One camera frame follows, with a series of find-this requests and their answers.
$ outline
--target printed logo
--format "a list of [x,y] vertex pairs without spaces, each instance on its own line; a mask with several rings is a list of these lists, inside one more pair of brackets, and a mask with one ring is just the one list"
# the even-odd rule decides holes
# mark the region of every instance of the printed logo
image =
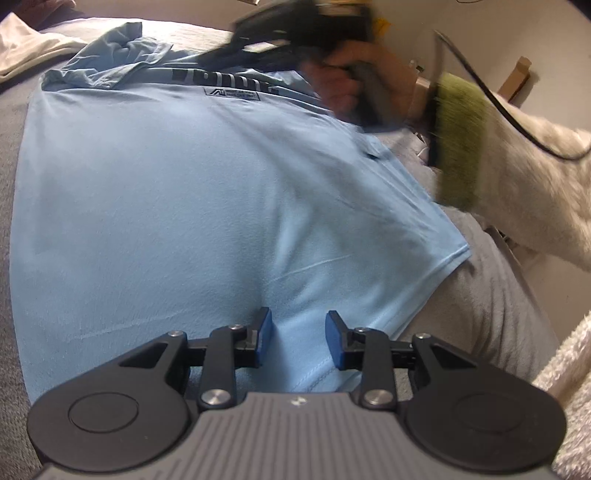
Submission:
[[249,92],[248,90],[204,87],[203,91],[207,96],[241,98],[242,100],[261,100],[258,96],[258,93]]
[[218,97],[225,97],[226,96],[226,92],[224,90],[222,90],[221,88],[216,88],[216,89],[212,90],[211,93],[207,93],[207,91],[206,91],[205,94],[218,96]]

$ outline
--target shirt sleeve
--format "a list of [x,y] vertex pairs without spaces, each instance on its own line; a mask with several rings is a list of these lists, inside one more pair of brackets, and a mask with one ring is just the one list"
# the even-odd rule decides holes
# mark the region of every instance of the shirt sleeve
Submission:
[[[562,155],[591,134],[509,113]],[[436,200],[484,216],[516,242],[591,271],[591,155],[560,161],[524,138],[478,87],[445,74],[436,88],[431,143],[440,169]]]

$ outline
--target person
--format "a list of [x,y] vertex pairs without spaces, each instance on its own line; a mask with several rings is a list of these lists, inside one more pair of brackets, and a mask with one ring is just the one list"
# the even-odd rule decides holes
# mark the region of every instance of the person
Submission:
[[[557,161],[519,134],[474,84],[445,74],[428,90],[377,44],[350,41],[325,65],[303,65],[309,82],[340,118],[347,118],[360,90],[341,67],[356,61],[375,66],[400,118],[429,136],[428,164],[439,172],[434,192],[439,203],[477,213],[519,244],[591,271],[591,155]],[[589,148],[589,132],[505,107],[562,155]],[[448,280],[461,274],[462,267]],[[591,315],[534,382],[555,395],[567,414],[568,434],[554,464],[564,478],[591,478],[590,352]]]

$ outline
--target bed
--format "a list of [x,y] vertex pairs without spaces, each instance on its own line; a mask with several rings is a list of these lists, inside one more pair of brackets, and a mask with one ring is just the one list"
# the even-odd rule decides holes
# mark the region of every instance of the bed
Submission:
[[[125,21],[128,20],[73,20],[48,31],[92,41]],[[223,43],[229,35],[194,25],[143,22],[144,35],[196,52]],[[0,90],[0,110],[4,113],[0,117],[0,478],[30,478],[39,467],[25,431],[29,404],[12,325],[8,252],[14,178],[28,98],[42,73],[60,62],[63,64],[65,60],[41,65],[7,82]],[[436,175],[417,157],[424,144],[408,131],[384,135],[382,140],[423,187],[432,191]],[[401,338],[428,330],[511,373],[532,378],[556,348],[556,338],[545,316],[537,308],[517,264],[495,232],[484,233],[468,214],[453,209],[444,211],[467,239],[473,257],[444,281]],[[516,345],[521,348],[519,354],[515,352]]]

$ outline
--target white cloth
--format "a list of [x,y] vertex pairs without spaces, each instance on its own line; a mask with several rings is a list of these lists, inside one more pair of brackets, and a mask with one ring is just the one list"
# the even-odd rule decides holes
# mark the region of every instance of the white cloth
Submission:
[[57,33],[39,33],[15,14],[0,23],[0,83],[35,65],[69,53],[77,53],[86,42]]

